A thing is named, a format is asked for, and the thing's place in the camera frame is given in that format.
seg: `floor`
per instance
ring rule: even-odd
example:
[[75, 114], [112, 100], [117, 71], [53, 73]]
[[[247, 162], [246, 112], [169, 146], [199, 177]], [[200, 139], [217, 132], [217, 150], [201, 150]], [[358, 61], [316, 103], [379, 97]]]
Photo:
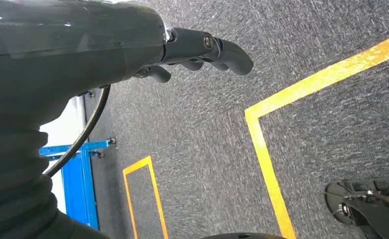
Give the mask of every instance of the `floor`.
[[[173, 76], [166, 84], [112, 86], [90, 137], [117, 140], [104, 158], [92, 159], [100, 230], [135, 238], [131, 211], [138, 239], [229, 232], [362, 238], [335, 221], [323, 192], [334, 180], [389, 176], [389, 60], [292, 104], [276, 101], [282, 105], [257, 118], [266, 145], [256, 145], [245, 110], [389, 38], [389, 0], [151, 2], [173, 26], [239, 44], [255, 67], [247, 76], [167, 67]], [[88, 114], [96, 99], [86, 98]], [[261, 167], [267, 155], [273, 170]], [[147, 156], [152, 168], [126, 174], [126, 190], [123, 169]]]

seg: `yellow tape line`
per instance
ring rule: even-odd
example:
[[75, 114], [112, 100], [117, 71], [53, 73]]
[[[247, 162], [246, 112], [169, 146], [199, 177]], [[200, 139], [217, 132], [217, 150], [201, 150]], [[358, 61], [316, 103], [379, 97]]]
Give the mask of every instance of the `yellow tape line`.
[[127, 178], [126, 175], [134, 172], [144, 166], [148, 166], [149, 172], [151, 174], [151, 180], [152, 180], [152, 185], [154, 188], [154, 194], [155, 194], [155, 200], [156, 200], [156, 205], [158, 207], [158, 214], [159, 214], [159, 220], [161, 222], [161, 227], [162, 227], [162, 234], [164, 236], [164, 239], [168, 239], [168, 232], [167, 232], [167, 226], [165, 224], [165, 218], [164, 218], [164, 212], [162, 211], [162, 205], [161, 205], [161, 200], [159, 198], [159, 191], [158, 191], [158, 185], [156, 183], [156, 178], [155, 178], [155, 173], [154, 173], [154, 168], [152, 166], [152, 159], [150, 156], [139, 160], [138, 162], [128, 166], [127, 168], [123, 169], [123, 177], [124, 177], [124, 185], [126, 187], [126, 194], [127, 194], [127, 201], [129, 204], [129, 210], [130, 210], [130, 218], [131, 218], [131, 224], [133, 226], [133, 234], [134, 234], [134, 239], [137, 239], [137, 230], [136, 230], [136, 223], [134, 222], [134, 214], [133, 214], [133, 207], [131, 205], [131, 200], [130, 200], [130, 191], [127, 183]]
[[295, 239], [294, 229], [275, 176], [259, 118], [298, 99], [389, 60], [389, 39], [283, 89], [246, 109], [246, 122], [283, 237]]

